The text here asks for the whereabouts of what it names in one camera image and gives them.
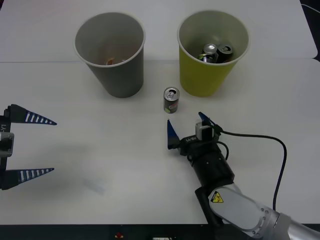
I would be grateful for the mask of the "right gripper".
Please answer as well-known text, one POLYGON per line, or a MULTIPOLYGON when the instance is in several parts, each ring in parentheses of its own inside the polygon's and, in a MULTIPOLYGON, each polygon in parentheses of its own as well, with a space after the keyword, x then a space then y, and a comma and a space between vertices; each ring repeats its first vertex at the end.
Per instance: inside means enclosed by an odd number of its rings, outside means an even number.
POLYGON ((167 149, 177 149, 181 156, 187 157, 188 161, 196 161, 199 157, 206 153, 217 149, 215 146, 222 133, 222 128, 214 123, 208 116, 201 111, 198 112, 202 124, 213 129, 214 137, 208 140, 199 140, 195 135, 183 138, 180 141, 176 131, 174 130, 170 120, 167 120, 167 149))

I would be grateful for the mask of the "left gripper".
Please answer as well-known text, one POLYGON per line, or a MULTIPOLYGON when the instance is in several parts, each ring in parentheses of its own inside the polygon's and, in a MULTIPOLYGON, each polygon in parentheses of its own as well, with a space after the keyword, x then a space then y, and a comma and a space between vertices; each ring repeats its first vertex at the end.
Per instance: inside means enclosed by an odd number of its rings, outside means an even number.
POLYGON ((47 117, 29 111, 19 105, 11 104, 0 117, 0 189, 9 190, 22 183, 50 173, 54 168, 6 170, 7 158, 12 155, 11 122, 17 124, 57 125, 47 117))

